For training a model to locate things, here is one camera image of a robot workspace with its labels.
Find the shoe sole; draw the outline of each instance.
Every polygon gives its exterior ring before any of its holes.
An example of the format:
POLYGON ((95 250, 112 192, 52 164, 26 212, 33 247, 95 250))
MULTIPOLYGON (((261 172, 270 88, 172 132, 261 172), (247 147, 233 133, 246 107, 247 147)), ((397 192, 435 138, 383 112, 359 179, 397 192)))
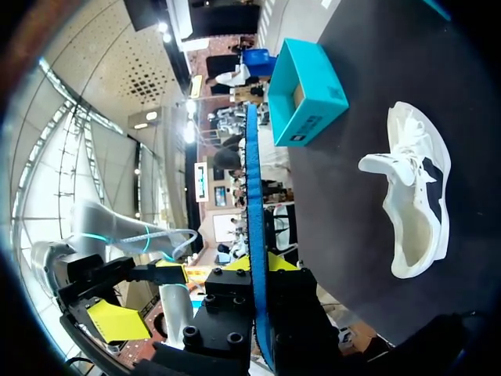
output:
POLYGON ((451 171, 451 157, 449 155, 449 151, 447 150, 447 146, 445 145, 444 139, 440 136, 438 130, 425 114, 409 103, 397 102, 393 108, 396 108, 397 106, 412 111, 414 118, 423 122, 426 132, 431 136, 437 166, 443 173, 442 198, 438 200, 442 212, 442 223, 440 237, 438 239, 438 245, 434 255, 435 260, 442 260, 447 255, 447 247, 449 246, 450 222, 447 205, 445 204, 445 189, 447 187, 447 180, 449 179, 451 171))

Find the bolt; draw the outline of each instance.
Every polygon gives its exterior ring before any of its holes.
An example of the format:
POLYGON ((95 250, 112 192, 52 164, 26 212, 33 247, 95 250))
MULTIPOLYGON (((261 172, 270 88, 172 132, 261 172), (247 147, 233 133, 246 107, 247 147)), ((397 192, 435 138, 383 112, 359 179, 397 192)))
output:
POLYGON ((204 298, 204 302, 206 303, 212 303, 214 300, 216 300, 216 297, 213 294, 206 295, 204 298))
POLYGON ((189 325, 182 330, 182 335, 184 337, 184 342, 190 343, 200 339, 200 331, 198 327, 189 325))
POLYGON ((233 299, 233 303, 235 303, 238 306, 241 306, 242 304, 245 303, 245 298, 242 298, 241 296, 237 296, 236 298, 233 299))
POLYGON ((230 345, 240 345, 243 343, 243 336, 234 331, 233 333, 228 334, 226 341, 228 341, 230 345))

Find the white sneaker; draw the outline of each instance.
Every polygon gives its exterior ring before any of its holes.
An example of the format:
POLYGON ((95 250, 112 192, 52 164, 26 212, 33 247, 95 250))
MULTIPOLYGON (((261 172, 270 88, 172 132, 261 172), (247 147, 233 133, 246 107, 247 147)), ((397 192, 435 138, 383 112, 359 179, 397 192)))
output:
POLYGON ((397 102, 388 111, 387 130, 390 153, 365 156, 359 169, 388 178, 383 208, 395 229, 391 271, 410 278, 447 253, 445 186, 451 159, 438 130, 408 103, 397 102))

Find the black table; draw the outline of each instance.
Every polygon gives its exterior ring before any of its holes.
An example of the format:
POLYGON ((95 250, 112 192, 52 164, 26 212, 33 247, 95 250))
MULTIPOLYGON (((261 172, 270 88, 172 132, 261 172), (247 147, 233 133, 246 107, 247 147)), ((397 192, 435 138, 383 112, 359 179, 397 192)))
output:
POLYGON ((489 311, 501 281, 501 96, 467 38, 417 0, 344 0, 319 43, 350 109, 290 149, 301 258, 318 282, 398 344, 440 313, 489 311), (449 250, 424 274, 391 274, 387 180, 358 170, 388 152, 387 111, 421 109, 449 148, 449 250))

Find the display screen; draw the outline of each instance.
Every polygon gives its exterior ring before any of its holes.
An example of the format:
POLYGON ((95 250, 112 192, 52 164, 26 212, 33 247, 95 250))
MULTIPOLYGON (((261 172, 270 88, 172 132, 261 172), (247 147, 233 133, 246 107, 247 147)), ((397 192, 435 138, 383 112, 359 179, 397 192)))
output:
POLYGON ((226 206, 226 187, 216 186, 214 188, 216 206, 226 206))

